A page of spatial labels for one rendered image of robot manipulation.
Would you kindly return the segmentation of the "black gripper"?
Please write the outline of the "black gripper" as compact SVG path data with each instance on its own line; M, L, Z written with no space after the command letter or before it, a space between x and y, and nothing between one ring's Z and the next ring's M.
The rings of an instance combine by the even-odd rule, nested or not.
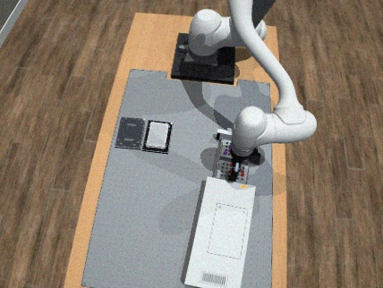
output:
M230 154L232 156L231 162L233 162L232 163L233 168L232 168L231 174L228 175L228 177L230 177L230 178L228 178L228 181L236 182L236 178L238 176L238 173L240 172L239 167L241 167L241 164L242 164L241 162L246 160L249 156L247 156L247 157L237 156L231 149L230 149Z

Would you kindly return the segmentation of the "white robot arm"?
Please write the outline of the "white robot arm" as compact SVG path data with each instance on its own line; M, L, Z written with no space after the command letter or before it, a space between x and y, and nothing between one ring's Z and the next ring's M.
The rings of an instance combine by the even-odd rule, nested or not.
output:
M317 121L312 113L303 110L289 75L262 41L267 36L262 19L276 0L226 1L231 17L209 9L198 11L191 20L188 45L179 46L179 50L187 53L186 64L217 67L219 48L245 47L275 82L279 99L272 114L256 106L245 107L232 129L231 150L237 156L249 156L246 163L259 165L256 147L306 140L316 131Z

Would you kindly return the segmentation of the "black rectangular frame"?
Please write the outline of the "black rectangular frame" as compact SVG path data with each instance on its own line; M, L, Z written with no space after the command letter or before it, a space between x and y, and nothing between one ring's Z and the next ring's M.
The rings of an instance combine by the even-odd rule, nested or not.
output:
M166 147L165 147L165 149L162 149L162 148L150 148L150 147L146 147L146 145L147 145L147 139L148 139L148 136L149 136L149 127L150 127L150 123L151 123L151 122L153 122L153 123L167 123L167 124L169 124L169 126L168 126L167 138L166 138ZM172 135L173 124L174 124L174 123L170 123L170 122L162 122L162 121L148 120L148 124L147 124L147 128L146 128L146 132L145 132L145 137L144 137L144 141L143 141L143 145L142 145L142 151L148 151L148 152L156 152L156 153L168 154L169 146L170 146L170 140L171 140L171 135Z

